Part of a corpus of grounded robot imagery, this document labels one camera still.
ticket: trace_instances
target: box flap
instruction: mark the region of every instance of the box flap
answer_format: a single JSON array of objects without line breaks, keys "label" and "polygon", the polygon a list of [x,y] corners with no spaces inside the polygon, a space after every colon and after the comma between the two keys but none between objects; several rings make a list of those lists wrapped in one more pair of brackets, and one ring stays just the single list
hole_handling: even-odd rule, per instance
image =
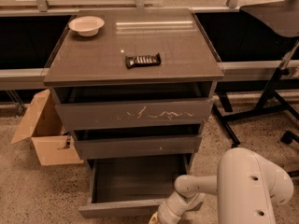
[{"label": "box flap", "polygon": [[71,139],[69,148],[65,146],[67,136],[33,137],[32,141],[41,165],[83,163],[74,148],[73,139]]},{"label": "box flap", "polygon": [[60,135],[63,129],[63,124],[55,109],[55,103],[50,95],[44,104],[43,112],[39,115],[32,137]]},{"label": "box flap", "polygon": [[17,131],[12,138],[11,144],[15,144],[25,138],[33,136],[49,97],[49,90],[44,90],[34,96],[33,100],[26,109],[23,118],[21,119]]}]

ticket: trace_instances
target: drawer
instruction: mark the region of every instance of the drawer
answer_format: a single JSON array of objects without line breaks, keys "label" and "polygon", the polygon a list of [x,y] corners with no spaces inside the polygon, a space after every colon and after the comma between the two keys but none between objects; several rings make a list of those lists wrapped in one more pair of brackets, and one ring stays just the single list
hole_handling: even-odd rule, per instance
[{"label": "drawer", "polygon": [[75,147],[83,160],[196,153],[199,135],[114,138],[76,141]]},{"label": "drawer", "polygon": [[93,162],[86,218],[152,215],[186,174],[183,155],[104,159]]},{"label": "drawer", "polygon": [[56,105],[68,130],[110,129],[200,123],[212,99],[154,100]]},{"label": "drawer", "polygon": [[211,97],[213,82],[149,83],[53,88],[61,104]]}]

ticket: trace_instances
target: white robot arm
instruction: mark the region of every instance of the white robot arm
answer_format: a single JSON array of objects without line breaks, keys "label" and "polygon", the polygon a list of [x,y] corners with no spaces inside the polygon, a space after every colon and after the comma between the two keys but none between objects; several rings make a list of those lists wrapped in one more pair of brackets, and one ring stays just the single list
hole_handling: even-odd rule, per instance
[{"label": "white robot arm", "polygon": [[273,162],[250,150],[233,148],[221,158],[217,176],[182,175],[175,190],[149,224],[178,223],[205,194],[218,197],[219,224],[275,224],[272,204],[287,203],[293,195],[293,183]]}]

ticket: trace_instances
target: drawer front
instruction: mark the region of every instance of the drawer front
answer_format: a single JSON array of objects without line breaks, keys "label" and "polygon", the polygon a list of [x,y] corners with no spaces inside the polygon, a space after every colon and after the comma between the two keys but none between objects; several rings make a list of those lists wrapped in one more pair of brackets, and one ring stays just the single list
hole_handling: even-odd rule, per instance
[{"label": "drawer front", "polygon": [[85,218],[150,216],[158,210],[159,205],[164,201],[165,199],[135,202],[93,203],[81,206],[78,210]]},{"label": "drawer front", "polygon": [[76,141],[83,160],[195,153],[202,137],[197,135]]},{"label": "drawer front", "polygon": [[212,99],[56,105],[68,130],[109,129],[200,123]]},{"label": "drawer front", "polygon": [[95,161],[90,198],[79,212],[86,218],[150,216],[185,174],[183,155]]}]

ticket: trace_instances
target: cabinet top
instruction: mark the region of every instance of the cabinet top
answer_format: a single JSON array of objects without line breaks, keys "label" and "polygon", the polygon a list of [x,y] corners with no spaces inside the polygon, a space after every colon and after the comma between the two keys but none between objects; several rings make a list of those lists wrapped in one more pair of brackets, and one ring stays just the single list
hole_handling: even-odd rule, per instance
[{"label": "cabinet top", "polygon": [[[81,11],[104,27],[92,37],[68,31],[44,83],[80,86],[149,82],[213,81],[222,78],[212,51],[188,9]],[[156,55],[159,66],[128,69],[125,56]]]}]

